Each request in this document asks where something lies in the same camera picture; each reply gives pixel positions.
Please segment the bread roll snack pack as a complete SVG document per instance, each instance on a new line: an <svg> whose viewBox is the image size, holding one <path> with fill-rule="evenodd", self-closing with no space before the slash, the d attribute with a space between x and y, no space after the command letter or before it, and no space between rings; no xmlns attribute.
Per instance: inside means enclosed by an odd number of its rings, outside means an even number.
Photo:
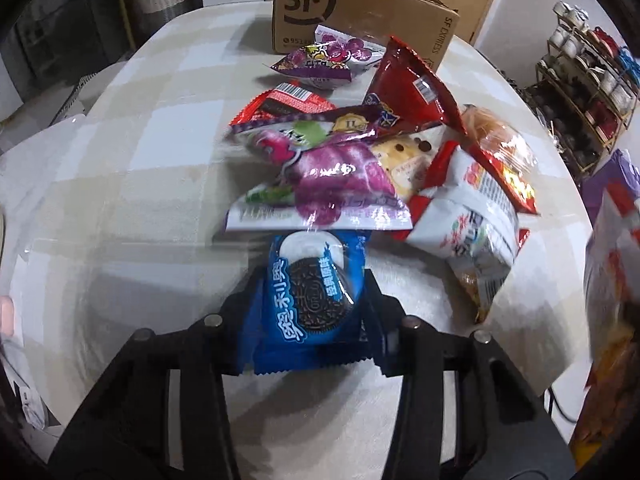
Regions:
<svg viewBox="0 0 640 480"><path fill-rule="evenodd" d="M485 107L468 104L461 118L473 144L508 188L521 200L532 200L535 192L528 179L537 159L524 136Z"/></svg>

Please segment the red chip bag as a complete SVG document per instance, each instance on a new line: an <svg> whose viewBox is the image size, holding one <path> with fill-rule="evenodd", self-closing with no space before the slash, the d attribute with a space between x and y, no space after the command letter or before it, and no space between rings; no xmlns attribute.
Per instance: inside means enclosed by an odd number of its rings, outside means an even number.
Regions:
<svg viewBox="0 0 640 480"><path fill-rule="evenodd" d="M465 134L454 96L413 48L390 36L363 103L380 108L380 136L416 133L445 125Z"/></svg>

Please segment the large purple jelly bag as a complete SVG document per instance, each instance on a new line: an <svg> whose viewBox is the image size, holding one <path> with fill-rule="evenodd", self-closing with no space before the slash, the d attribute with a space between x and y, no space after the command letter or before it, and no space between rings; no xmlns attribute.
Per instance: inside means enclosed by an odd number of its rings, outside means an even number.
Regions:
<svg viewBox="0 0 640 480"><path fill-rule="evenodd" d="M365 230L412 228L371 144L382 107L356 105L239 122L232 140L278 170L229 209L229 231Z"/></svg>

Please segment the white noodle snack bag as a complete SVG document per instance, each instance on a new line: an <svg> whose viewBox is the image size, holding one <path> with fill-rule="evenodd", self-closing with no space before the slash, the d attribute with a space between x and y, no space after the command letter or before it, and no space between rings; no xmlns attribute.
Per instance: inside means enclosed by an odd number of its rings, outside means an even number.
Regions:
<svg viewBox="0 0 640 480"><path fill-rule="evenodd" d="M484 322L528 237L509 197L459 143L447 141L408 208L412 228L393 237L446 260L476 305L475 322Z"/></svg>

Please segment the shoe rack with shoes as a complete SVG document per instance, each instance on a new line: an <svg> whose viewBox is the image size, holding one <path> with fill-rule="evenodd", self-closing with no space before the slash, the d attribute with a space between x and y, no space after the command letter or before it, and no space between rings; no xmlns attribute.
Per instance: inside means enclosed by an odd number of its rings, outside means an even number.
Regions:
<svg viewBox="0 0 640 480"><path fill-rule="evenodd" d="M622 42L589 24L586 10L558 1L552 12L555 26L526 96L579 183L631 126L639 108L639 64Z"/></svg>

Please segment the brown cardboard SF box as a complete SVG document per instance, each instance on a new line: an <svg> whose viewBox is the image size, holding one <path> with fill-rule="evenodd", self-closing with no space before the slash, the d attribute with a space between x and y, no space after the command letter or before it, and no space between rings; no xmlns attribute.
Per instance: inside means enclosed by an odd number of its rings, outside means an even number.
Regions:
<svg viewBox="0 0 640 480"><path fill-rule="evenodd" d="M437 70L459 14L440 0L273 0L272 47L288 53L314 41L319 25L386 44L395 36Z"/></svg>

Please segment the orange noodle snack bag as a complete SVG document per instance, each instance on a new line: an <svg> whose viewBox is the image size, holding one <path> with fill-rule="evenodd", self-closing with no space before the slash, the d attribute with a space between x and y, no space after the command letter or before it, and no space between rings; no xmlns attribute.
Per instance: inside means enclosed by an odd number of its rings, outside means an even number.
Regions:
<svg viewBox="0 0 640 480"><path fill-rule="evenodd" d="M639 414L639 167L614 151L582 184L592 225L584 294L591 368L570 439L576 467L606 453Z"/></svg>

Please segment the chocolate chip biscuit pack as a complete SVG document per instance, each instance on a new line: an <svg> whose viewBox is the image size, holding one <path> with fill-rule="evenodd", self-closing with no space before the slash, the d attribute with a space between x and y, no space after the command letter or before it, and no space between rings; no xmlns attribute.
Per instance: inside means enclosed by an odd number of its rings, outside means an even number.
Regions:
<svg viewBox="0 0 640 480"><path fill-rule="evenodd" d="M371 146L400 199L408 200L423 188L426 170L436 156L447 128L388 136Z"/></svg>

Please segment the purple grape candy pack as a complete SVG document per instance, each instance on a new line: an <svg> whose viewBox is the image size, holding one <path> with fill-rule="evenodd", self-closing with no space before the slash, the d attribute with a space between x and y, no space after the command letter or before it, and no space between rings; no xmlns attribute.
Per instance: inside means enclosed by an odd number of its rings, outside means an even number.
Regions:
<svg viewBox="0 0 640 480"><path fill-rule="evenodd" d="M318 25L314 42L288 53L270 70L321 90L334 90L378 66L386 47Z"/></svg>

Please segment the blue Oreo pack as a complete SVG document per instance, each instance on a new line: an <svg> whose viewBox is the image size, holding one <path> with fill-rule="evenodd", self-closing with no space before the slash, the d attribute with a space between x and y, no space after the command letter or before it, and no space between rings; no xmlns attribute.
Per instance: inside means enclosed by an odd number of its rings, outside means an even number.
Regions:
<svg viewBox="0 0 640 480"><path fill-rule="evenodd" d="M370 359L359 301L368 231L297 231L273 237L262 292L256 374Z"/></svg>

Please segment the red chocolate bar pack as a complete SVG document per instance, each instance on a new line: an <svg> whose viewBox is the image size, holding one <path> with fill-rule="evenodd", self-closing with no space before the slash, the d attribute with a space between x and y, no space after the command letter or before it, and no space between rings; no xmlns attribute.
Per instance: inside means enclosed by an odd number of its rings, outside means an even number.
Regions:
<svg viewBox="0 0 640 480"><path fill-rule="evenodd" d="M335 110L336 106L322 96L304 89L296 81L282 82L270 90L255 96L235 118L229 122L234 127L253 120L271 119L295 113L314 114Z"/></svg>

